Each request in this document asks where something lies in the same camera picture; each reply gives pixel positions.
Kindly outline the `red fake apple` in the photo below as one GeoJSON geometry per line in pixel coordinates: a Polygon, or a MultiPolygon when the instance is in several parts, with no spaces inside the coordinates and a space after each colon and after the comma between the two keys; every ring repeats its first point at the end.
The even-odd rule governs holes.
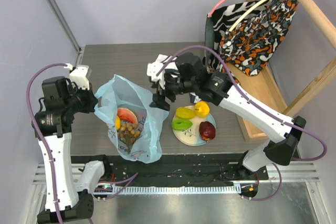
{"type": "Polygon", "coordinates": [[[202,140],[206,142],[210,141],[216,136],[215,126],[209,121],[201,122],[199,125],[199,134],[202,140]]]}

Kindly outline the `light blue plastic bag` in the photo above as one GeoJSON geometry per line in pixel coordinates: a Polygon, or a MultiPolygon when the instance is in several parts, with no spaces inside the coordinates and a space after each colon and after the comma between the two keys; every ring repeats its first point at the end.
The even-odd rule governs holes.
{"type": "Polygon", "coordinates": [[[95,115],[107,124],[108,138],[122,158],[145,164],[161,158],[160,135],[169,113],[150,107],[152,93],[149,90],[122,76],[114,75],[97,90],[95,97],[100,100],[95,106],[95,115]],[[137,116],[140,136],[133,144],[118,136],[115,120],[119,108],[129,109],[137,116]]]}

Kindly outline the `green fake fruit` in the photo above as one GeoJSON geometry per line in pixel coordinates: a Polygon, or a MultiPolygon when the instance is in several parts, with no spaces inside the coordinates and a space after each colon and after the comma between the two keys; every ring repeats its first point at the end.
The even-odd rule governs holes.
{"type": "Polygon", "coordinates": [[[183,131],[189,129],[193,123],[188,119],[177,118],[172,121],[172,129],[176,131],[183,131]]]}

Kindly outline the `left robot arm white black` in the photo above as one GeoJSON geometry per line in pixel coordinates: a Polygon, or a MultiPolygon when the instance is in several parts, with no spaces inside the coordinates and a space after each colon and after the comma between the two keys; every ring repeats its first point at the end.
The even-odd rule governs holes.
{"type": "Polygon", "coordinates": [[[32,126],[43,154],[46,176],[45,208],[38,223],[65,223],[90,219],[98,181],[107,181],[112,169],[104,155],[84,165],[74,180],[70,155],[72,123],[76,113],[92,113],[98,100],[89,89],[81,90],[66,77],[42,82],[43,97],[32,126]]]}

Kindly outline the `yellow fake banana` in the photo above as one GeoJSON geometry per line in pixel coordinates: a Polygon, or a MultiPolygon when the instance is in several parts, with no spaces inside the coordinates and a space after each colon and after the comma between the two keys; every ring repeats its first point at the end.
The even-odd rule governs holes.
{"type": "Polygon", "coordinates": [[[179,107],[176,109],[175,115],[181,119],[192,119],[196,117],[194,110],[187,107],[179,107]]]}

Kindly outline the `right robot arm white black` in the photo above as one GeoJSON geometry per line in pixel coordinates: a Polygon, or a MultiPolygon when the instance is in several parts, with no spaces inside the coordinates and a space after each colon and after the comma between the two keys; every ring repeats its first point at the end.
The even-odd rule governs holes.
{"type": "Polygon", "coordinates": [[[152,108],[169,111],[166,99],[174,102],[176,95],[195,93],[201,100],[230,110],[262,130],[269,141],[246,152],[237,166],[242,179],[250,179],[261,167],[271,163],[290,164],[300,141],[306,121],[278,113],[234,84],[227,73],[209,73],[201,59],[188,52],[174,58],[175,69],[169,64],[149,63],[146,74],[156,89],[152,108]]]}

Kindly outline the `yellow fake pear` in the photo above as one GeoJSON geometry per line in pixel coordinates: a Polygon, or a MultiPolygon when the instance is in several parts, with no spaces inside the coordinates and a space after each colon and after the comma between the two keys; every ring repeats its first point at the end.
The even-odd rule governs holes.
{"type": "Polygon", "coordinates": [[[206,117],[210,113],[210,108],[205,101],[200,101],[194,105],[194,112],[199,117],[206,117]]]}

